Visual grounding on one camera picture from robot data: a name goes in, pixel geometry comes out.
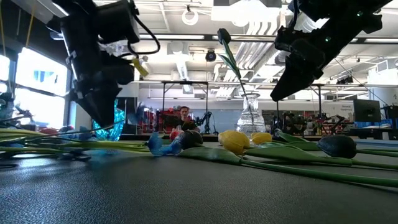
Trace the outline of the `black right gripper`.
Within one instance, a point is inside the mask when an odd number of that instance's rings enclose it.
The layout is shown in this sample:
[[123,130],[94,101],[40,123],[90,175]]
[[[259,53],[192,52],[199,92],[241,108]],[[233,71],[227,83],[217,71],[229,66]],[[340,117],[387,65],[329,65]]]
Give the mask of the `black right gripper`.
[[322,76],[325,59],[336,57],[360,32],[370,34],[382,28],[380,14],[345,14],[329,18],[320,28],[305,32],[281,27],[275,48],[290,52],[285,58],[285,71],[271,98],[282,100],[309,87]]

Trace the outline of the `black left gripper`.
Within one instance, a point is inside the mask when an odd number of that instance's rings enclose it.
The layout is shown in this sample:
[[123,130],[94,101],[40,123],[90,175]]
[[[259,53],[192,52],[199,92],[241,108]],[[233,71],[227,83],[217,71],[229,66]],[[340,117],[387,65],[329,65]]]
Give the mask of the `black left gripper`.
[[67,62],[75,74],[70,98],[79,104],[101,128],[114,123],[114,101],[119,85],[133,81],[134,68],[125,59],[100,50],[98,35],[87,16],[62,20]]

